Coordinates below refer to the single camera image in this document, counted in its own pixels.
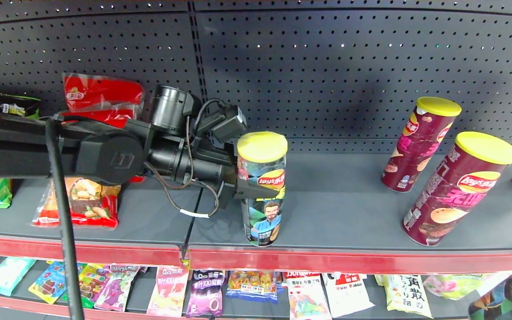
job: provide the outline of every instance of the gray shelf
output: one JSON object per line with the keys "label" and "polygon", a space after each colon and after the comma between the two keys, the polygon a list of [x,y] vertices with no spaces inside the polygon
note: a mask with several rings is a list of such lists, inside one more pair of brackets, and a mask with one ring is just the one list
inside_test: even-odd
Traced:
{"label": "gray shelf", "polygon": [[[20,180],[12,206],[0,209],[0,236],[60,239],[57,228],[36,228],[30,225],[47,186],[48,180]],[[170,191],[175,202],[194,210],[199,188]],[[96,228],[75,229],[77,241],[124,244],[182,245],[187,237],[191,218],[179,213],[165,196],[159,182],[148,179],[141,184],[129,184],[119,198],[118,227],[114,230]]]}
{"label": "gray shelf", "polygon": [[[346,249],[369,252],[512,252],[512,166],[488,196],[435,248],[410,240],[400,222],[443,156],[436,155],[406,194],[387,189],[380,174],[388,155],[288,154],[282,229],[270,249]],[[213,205],[203,192],[200,211]],[[240,203],[211,219],[195,219],[189,245],[250,247]]]}
{"label": "gray shelf", "polygon": [[[47,267],[48,264],[46,264],[44,261],[37,261],[35,265],[31,268],[31,270],[27,273],[27,275],[25,275],[25,277],[19,283],[19,285],[16,287],[16,289],[13,292],[12,298],[42,302],[42,300],[34,296],[34,294],[30,293],[28,291],[28,288],[37,279],[37,277],[39,277],[45,271]],[[150,268],[148,269],[148,272],[146,272],[143,275],[139,275],[139,277],[136,279],[136,281],[132,285],[132,292],[128,300],[127,312],[146,312],[151,292],[155,285],[155,273],[156,268]],[[386,296],[384,293],[384,289],[376,284],[372,276],[364,280],[364,284],[367,287],[368,296],[370,297],[371,302],[375,304],[375,306],[368,310],[356,312],[354,314],[343,316],[338,319],[425,319],[424,317],[417,316],[415,314],[408,314],[398,311],[388,312],[386,310]],[[284,290],[283,293],[279,294],[277,304],[227,298],[225,294],[226,290],[223,291],[223,318],[289,318],[290,307],[288,303],[288,296],[286,290]],[[467,307],[472,301],[478,298],[478,295],[475,292],[458,301],[446,300],[429,293],[427,295],[430,304],[430,309],[432,310],[432,315],[435,319],[465,318],[467,317]],[[186,310],[188,300],[189,292],[187,292],[187,296],[185,298],[183,314]],[[65,305],[65,303],[63,303],[61,299],[57,301],[57,304]]]}

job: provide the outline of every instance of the white snack bag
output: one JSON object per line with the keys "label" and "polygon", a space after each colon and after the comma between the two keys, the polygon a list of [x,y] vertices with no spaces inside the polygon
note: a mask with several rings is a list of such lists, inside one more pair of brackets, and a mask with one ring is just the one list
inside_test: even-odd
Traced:
{"label": "white snack bag", "polygon": [[387,275],[384,279],[386,310],[404,311],[432,318],[421,276]]}
{"label": "white snack bag", "polygon": [[331,316],[337,318],[374,307],[362,281],[362,275],[322,273]]}

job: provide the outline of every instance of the red snack bag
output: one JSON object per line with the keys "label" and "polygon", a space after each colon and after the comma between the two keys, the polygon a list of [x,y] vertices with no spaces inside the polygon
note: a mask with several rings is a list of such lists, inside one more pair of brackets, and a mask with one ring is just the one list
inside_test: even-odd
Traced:
{"label": "red snack bag", "polygon": [[141,112],[144,88],[135,81],[66,72],[63,81],[68,109],[76,115],[110,121],[136,119]]}
{"label": "red snack bag", "polygon": [[[74,227],[105,227],[118,225],[118,194],[121,186],[105,187],[84,178],[65,178],[68,202]],[[32,221],[35,227],[58,227],[59,210],[55,185],[49,182]]]}

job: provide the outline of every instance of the perforated metal panel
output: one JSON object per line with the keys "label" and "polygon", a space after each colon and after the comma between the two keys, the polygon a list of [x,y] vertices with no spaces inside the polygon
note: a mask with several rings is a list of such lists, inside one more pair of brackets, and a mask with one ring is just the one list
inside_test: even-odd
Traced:
{"label": "perforated metal panel", "polygon": [[55,112],[63,71],[221,97],[295,152],[389,152],[425,95],[464,109],[444,146],[463,130],[512,143],[501,0],[0,2],[0,91]]}
{"label": "perforated metal panel", "polygon": [[[50,8],[60,8],[61,12],[45,10],[49,14],[44,19],[21,18],[0,24],[0,92],[41,98],[43,115],[65,108],[63,72],[137,80],[148,93],[161,83],[201,94],[188,13],[111,14],[114,10],[123,12],[121,4],[130,3],[98,3],[88,4],[83,14],[52,19],[47,18],[64,12],[67,2],[60,2],[61,6],[40,2],[42,8],[37,6],[39,2],[18,5],[29,12]],[[155,10],[165,8],[155,4]],[[187,7],[185,2],[175,4]],[[147,3],[136,5],[150,10]],[[108,7],[109,13],[86,16],[100,6],[104,10]],[[11,8],[2,5],[0,10],[11,12]],[[77,7],[71,6],[66,14],[70,12],[78,12]]]}

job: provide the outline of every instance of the store shelf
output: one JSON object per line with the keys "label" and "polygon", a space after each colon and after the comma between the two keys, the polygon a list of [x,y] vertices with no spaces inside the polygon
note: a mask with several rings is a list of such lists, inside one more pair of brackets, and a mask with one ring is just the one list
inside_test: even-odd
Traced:
{"label": "store shelf", "polygon": [[[30,225],[48,180],[23,180],[9,209],[0,209],[0,256],[62,259],[59,229]],[[171,191],[175,202],[195,209],[199,188]],[[177,212],[159,183],[130,184],[120,196],[118,227],[75,230],[77,258],[94,263],[179,263],[191,218]]]}
{"label": "store shelf", "polygon": [[[34,294],[30,293],[28,287],[44,272],[47,268],[47,264],[44,261],[37,261],[31,270],[25,275],[23,280],[14,290],[14,294],[11,298],[0,296],[0,306],[6,308],[14,308],[17,310],[27,312],[43,312],[45,314],[51,314],[55,316],[66,316],[67,306],[58,300],[57,304],[45,304],[41,302]],[[155,268],[150,268],[144,275],[140,275],[134,284],[132,285],[132,292],[128,300],[128,312],[108,312],[104,310],[91,310],[85,309],[87,320],[153,320],[160,319],[158,316],[148,316],[145,314],[151,292],[155,285]],[[356,312],[354,314],[343,316],[339,319],[353,319],[353,320],[414,320],[414,319],[425,319],[422,316],[415,314],[408,314],[404,312],[386,310],[386,296],[384,289],[374,281],[374,278],[370,276],[364,281],[368,295],[372,303],[375,304],[373,308]],[[452,301],[439,298],[432,294],[428,294],[428,301],[432,315],[435,319],[459,319],[467,318],[467,308],[469,304],[478,298],[477,293],[472,293],[465,298]],[[186,308],[187,301],[189,300],[189,293],[185,298]],[[263,303],[246,301],[239,299],[227,298],[224,296],[223,301],[223,315],[222,318],[261,318],[261,319],[288,319],[290,305],[288,303],[287,291],[279,294],[278,303]]]}
{"label": "store shelf", "polygon": [[[410,240],[400,221],[441,161],[435,156],[414,190],[379,180],[388,155],[288,155],[282,228],[274,245],[252,247],[240,204],[195,219],[189,250],[195,268],[312,270],[386,274],[512,270],[512,166],[464,220],[434,248]],[[213,205],[203,192],[200,211]]]}

